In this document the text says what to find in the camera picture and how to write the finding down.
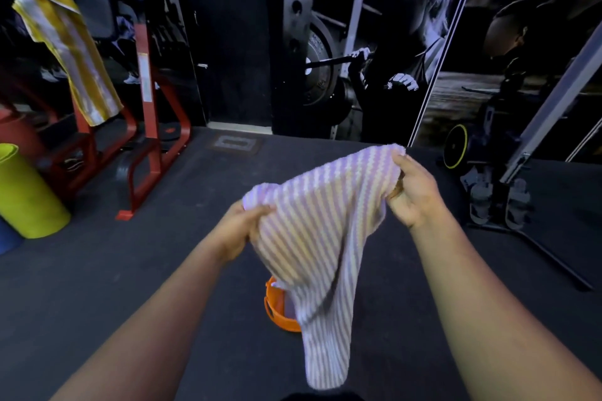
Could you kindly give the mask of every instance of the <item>sticker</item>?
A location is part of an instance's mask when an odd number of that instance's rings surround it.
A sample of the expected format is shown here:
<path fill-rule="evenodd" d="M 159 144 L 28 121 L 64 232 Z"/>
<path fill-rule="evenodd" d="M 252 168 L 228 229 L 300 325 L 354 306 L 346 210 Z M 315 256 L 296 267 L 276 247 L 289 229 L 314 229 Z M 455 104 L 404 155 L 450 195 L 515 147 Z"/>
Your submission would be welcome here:
<path fill-rule="evenodd" d="M 149 55 L 146 53 L 138 53 L 138 70 L 140 73 L 140 86 L 142 88 L 142 101 L 152 103 L 152 80 L 151 80 L 151 63 Z"/>

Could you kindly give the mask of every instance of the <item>gym floor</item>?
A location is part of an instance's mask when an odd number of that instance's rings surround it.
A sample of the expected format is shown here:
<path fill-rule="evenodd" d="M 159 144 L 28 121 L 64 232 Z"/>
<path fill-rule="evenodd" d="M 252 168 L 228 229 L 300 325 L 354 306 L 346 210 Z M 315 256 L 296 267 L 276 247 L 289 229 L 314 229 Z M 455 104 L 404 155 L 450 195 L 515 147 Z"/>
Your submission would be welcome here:
<path fill-rule="evenodd" d="M 266 136 L 251 157 L 194 140 L 130 222 L 117 222 L 113 168 L 80 192 L 58 234 L 0 257 L 2 398 L 43 400 L 176 269 L 230 204 L 257 183 L 281 183 L 365 147 Z M 438 178 L 450 209 L 463 211 L 438 152 L 410 153 Z M 602 166 L 534 161 L 524 177 L 535 205 L 527 232 L 599 290 L 577 291 L 513 236 L 468 230 L 509 289 L 602 377 Z M 263 306 L 269 274 L 247 249 L 209 302 L 178 400 L 272 400 L 309 391 L 300 336 L 276 328 Z M 351 363 L 344 389 L 367 401 L 466 399 L 410 236 L 392 215 L 365 247 L 357 286 Z"/>

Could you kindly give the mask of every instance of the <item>striped towel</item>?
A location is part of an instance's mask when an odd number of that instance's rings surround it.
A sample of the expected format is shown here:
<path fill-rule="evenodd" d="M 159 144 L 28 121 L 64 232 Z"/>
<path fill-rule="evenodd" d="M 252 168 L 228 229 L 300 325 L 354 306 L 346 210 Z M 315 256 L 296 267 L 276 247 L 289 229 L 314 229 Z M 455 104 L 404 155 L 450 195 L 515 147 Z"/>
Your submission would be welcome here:
<path fill-rule="evenodd" d="M 372 146 L 282 185 L 256 185 L 245 209 L 275 204 L 255 250 L 292 297 L 316 390 L 347 379 L 353 299 L 364 244 L 385 218 L 385 198 L 400 177 L 397 145 Z"/>
<path fill-rule="evenodd" d="M 116 116 L 122 105 L 94 40 L 73 0 L 15 0 L 31 38 L 45 43 L 69 76 L 73 100 L 91 126 Z"/>

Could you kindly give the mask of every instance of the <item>left hand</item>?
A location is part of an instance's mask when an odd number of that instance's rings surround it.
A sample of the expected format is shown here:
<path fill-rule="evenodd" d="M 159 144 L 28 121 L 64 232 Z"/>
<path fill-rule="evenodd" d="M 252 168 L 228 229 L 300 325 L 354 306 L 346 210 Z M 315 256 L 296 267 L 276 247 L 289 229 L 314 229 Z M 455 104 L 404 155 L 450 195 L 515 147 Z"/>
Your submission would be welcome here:
<path fill-rule="evenodd" d="M 411 75 L 407 75 L 405 73 L 398 73 L 397 75 L 395 75 L 387 82 L 385 88 L 392 89 L 393 86 L 399 85 L 406 86 L 407 90 L 409 91 L 418 90 L 418 83 L 416 82 L 416 80 Z"/>
<path fill-rule="evenodd" d="M 232 261 L 243 251 L 249 240 L 259 235 L 260 218 L 275 210 L 271 206 L 258 206 L 245 211 L 243 202 L 237 201 L 222 217 L 222 220 L 201 242 L 207 250 L 215 251 L 221 263 Z"/>

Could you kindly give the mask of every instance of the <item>yellow cylinder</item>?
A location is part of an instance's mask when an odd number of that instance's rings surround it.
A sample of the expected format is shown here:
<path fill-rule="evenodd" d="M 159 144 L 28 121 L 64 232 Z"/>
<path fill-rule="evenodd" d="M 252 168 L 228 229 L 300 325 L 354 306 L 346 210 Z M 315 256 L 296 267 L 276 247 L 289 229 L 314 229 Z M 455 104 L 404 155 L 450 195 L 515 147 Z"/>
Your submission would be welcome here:
<path fill-rule="evenodd" d="M 24 238 L 61 230 L 71 215 L 19 147 L 0 143 L 0 216 Z"/>

